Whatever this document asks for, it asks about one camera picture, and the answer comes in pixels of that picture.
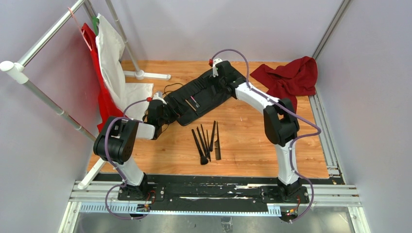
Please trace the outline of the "black makeup brush roll case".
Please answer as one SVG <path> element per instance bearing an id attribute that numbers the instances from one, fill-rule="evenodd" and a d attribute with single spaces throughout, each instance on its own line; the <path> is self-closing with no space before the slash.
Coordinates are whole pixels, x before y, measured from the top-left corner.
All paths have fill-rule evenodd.
<path id="1" fill-rule="evenodd" d="M 167 105 L 179 115 L 177 122 L 181 126 L 189 125 L 232 97 L 232 95 L 217 93 L 211 82 L 212 77 L 210 69 L 164 98 Z M 199 108 L 196 108 L 191 96 L 200 104 Z M 188 100 L 197 111 L 193 111 L 185 100 Z"/>

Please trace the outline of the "pink handle makeup brush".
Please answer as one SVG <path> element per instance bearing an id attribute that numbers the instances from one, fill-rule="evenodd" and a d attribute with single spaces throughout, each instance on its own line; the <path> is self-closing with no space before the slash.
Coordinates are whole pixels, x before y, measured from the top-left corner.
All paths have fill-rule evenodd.
<path id="1" fill-rule="evenodd" d="M 196 108 L 199 108 L 199 107 L 200 107 L 200 104 L 194 99 L 194 97 L 191 96 L 190 98 L 191 98 L 191 99 L 193 100 L 193 102 L 195 103 Z"/>

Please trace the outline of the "black comb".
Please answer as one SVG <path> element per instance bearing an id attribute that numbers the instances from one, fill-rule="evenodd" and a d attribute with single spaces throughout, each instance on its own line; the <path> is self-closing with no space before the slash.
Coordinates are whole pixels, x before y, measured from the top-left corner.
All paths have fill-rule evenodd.
<path id="1" fill-rule="evenodd" d="M 214 145 L 215 145 L 215 159 L 218 161 L 218 160 L 221 160 L 221 159 L 222 159 L 222 157 L 221 157 L 221 147 L 220 147 L 219 124 L 218 124 L 218 122 L 216 123 L 216 132 L 215 132 L 215 135 L 216 135 L 216 141 L 214 142 Z"/>

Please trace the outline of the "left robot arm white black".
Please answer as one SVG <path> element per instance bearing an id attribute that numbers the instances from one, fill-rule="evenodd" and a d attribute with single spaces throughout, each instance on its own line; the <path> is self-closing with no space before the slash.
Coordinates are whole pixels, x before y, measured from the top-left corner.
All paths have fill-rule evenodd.
<path id="1" fill-rule="evenodd" d="M 119 173 L 122 179 L 120 191 L 136 200 L 144 200 L 149 194 L 147 175 L 132 158 L 137 134 L 156 140 L 164 125 L 175 122 L 183 114 L 176 104 L 152 99 L 148 103 L 142 119 L 110 116 L 93 145 L 94 154 L 110 163 Z"/>

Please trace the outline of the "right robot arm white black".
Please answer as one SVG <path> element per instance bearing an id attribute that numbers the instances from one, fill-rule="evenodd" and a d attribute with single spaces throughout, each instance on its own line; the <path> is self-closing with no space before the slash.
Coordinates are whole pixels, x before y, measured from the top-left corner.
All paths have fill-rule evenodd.
<path id="1" fill-rule="evenodd" d="M 295 146 L 292 143 L 297 138 L 300 126 L 291 101 L 268 96 L 245 77 L 236 74 L 228 61 L 211 59 L 209 65 L 212 79 L 218 87 L 262 113 L 265 135 L 274 145 L 278 161 L 276 194 L 283 202 L 292 201 L 297 196 L 301 182 L 296 174 Z"/>

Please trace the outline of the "thin black makeup brush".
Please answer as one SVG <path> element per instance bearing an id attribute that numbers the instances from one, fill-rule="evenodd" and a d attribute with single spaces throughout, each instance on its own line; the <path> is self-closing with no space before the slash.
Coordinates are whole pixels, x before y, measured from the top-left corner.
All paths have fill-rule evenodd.
<path id="1" fill-rule="evenodd" d="M 207 150 L 206 143 L 205 143 L 205 140 L 204 140 L 204 138 L 203 138 L 203 135 L 202 135 L 202 133 L 200 132 L 200 130 L 199 130 L 198 127 L 197 127 L 196 130 L 197 130 L 197 133 L 198 133 L 198 136 L 199 136 L 199 139 L 200 139 L 200 143 L 201 143 L 201 145 L 202 145 L 204 157 L 206 158 L 207 161 L 210 161 L 209 154 L 208 154 L 208 150 Z"/>

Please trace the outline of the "white hanging cloth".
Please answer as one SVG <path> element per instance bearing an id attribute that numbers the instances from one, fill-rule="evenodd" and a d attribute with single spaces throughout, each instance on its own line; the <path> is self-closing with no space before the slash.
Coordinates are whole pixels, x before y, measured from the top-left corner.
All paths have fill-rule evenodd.
<path id="1" fill-rule="evenodd" d="M 114 104 L 128 118 L 143 120 L 153 94 L 153 83 L 127 83 L 120 63 L 125 44 L 120 34 L 101 14 L 98 14 L 99 34 L 96 36 L 100 71 L 104 85 Z"/>

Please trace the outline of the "red hanging garment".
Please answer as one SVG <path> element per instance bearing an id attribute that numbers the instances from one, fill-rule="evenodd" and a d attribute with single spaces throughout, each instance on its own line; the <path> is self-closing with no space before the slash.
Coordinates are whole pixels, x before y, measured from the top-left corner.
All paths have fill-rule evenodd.
<path id="1" fill-rule="evenodd" d="M 90 56 L 92 59 L 93 67 L 97 75 L 100 88 L 100 92 L 98 94 L 98 106 L 102 122 L 97 125 L 98 131 L 100 132 L 103 129 L 109 117 L 122 117 L 123 112 L 114 104 L 109 91 L 104 85 L 103 77 L 100 71 L 97 45 L 95 42 L 95 33 L 90 29 L 90 27 L 86 23 L 83 24 L 81 30 L 84 33 L 84 38 L 86 39 L 86 42 L 91 47 Z"/>

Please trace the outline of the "large black powder brush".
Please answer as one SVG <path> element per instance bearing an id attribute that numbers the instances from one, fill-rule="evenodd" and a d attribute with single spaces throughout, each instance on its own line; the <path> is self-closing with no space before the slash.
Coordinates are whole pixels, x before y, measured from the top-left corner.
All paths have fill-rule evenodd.
<path id="1" fill-rule="evenodd" d="M 197 139 L 196 133 L 194 132 L 194 129 L 191 130 L 197 150 L 199 152 L 200 155 L 200 164 L 201 165 L 206 165 L 208 163 L 208 159 L 206 158 L 206 156 L 203 153 L 203 150 L 201 149 L 201 146 L 199 144 L 199 140 Z"/>

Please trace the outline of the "dark red cloth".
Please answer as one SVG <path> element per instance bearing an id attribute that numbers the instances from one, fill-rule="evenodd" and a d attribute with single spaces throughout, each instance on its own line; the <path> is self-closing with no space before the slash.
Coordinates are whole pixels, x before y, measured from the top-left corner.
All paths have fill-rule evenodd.
<path id="1" fill-rule="evenodd" d="M 262 64 L 250 76 L 268 88 L 267 94 L 290 99 L 294 110 L 297 110 L 298 96 L 316 94 L 318 67 L 314 58 L 304 56 L 275 69 Z"/>

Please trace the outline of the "pink hanger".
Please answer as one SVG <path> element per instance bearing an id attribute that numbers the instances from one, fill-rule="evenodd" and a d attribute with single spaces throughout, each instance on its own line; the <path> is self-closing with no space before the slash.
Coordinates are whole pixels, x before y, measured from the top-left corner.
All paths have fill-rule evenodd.
<path id="1" fill-rule="evenodd" d="M 80 34 L 81 34 L 81 36 L 82 36 L 85 44 L 87 45 L 89 51 L 92 51 L 92 47 L 91 47 L 91 45 L 88 43 L 88 41 L 87 41 L 87 39 L 86 39 L 86 37 L 85 37 L 85 33 L 84 33 L 84 31 L 81 29 L 80 24 L 79 24 L 76 16 L 74 15 L 74 12 L 72 11 L 72 9 L 71 9 L 70 7 L 68 7 L 68 11 L 69 11 L 69 13 L 70 13 L 71 18 L 75 21 L 76 27 L 78 28 L 78 31 L 80 32 Z"/>

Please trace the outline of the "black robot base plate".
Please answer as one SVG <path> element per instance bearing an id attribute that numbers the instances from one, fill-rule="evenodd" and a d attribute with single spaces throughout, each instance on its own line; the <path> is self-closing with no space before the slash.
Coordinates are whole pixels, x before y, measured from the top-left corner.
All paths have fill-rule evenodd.
<path id="1" fill-rule="evenodd" d="M 284 211 L 294 215 L 302 204 L 312 205 L 313 186 L 301 187 L 291 199 L 284 201 L 276 194 L 277 178 L 211 177 L 184 175 L 147 175 L 149 194 L 138 200 L 120 191 L 120 184 L 105 194 L 104 204 L 113 210 L 117 201 L 140 203 L 144 211 L 177 212 L 265 212 L 267 204 L 291 205 Z"/>

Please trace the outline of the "aluminium rail frame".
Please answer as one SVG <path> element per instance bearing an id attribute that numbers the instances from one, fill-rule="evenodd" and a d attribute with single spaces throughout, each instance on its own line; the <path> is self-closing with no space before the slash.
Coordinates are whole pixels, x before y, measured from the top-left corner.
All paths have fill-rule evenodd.
<path id="1" fill-rule="evenodd" d="M 148 175 L 141 200 L 102 174 L 85 188 L 76 181 L 59 232 L 346 232 L 368 233 L 354 185 L 341 177 L 303 182 L 289 200 L 275 178 Z"/>

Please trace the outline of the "right corner aluminium post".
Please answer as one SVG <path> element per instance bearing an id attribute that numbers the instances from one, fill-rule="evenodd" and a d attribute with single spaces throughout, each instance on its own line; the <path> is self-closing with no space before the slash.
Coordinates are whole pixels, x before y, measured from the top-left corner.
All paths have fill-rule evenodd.
<path id="1" fill-rule="evenodd" d="M 323 49 L 325 48 L 327 42 L 329 41 L 330 37 L 332 36 L 333 32 L 335 31 L 336 27 L 340 23 L 341 19 L 345 15 L 348 7 L 352 3 L 352 0 L 342 0 L 336 13 L 334 14 L 332 20 L 330 21 L 328 27 L 326 28 L 321 40 L 319 41 L 312 58 L 317 60 L 322 53 Z"/>

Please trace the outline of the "silver clothes rack frame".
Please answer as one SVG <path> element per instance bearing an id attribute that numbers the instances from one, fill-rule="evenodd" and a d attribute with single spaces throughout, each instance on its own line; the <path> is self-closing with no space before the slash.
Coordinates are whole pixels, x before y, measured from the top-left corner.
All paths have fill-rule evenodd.
<path id="1" fill-rule="evenodd" d="M 73 5 L 71 0 L 3 0 L 0 59 L 18 61 Z M 25 74 L 86 129 L 100 119 L 98 81 L 73 19 L 26 66 Z M 6 73 L 0 75 L 0 191 L 68 189 L 86 172 L 91 141 Z"/>

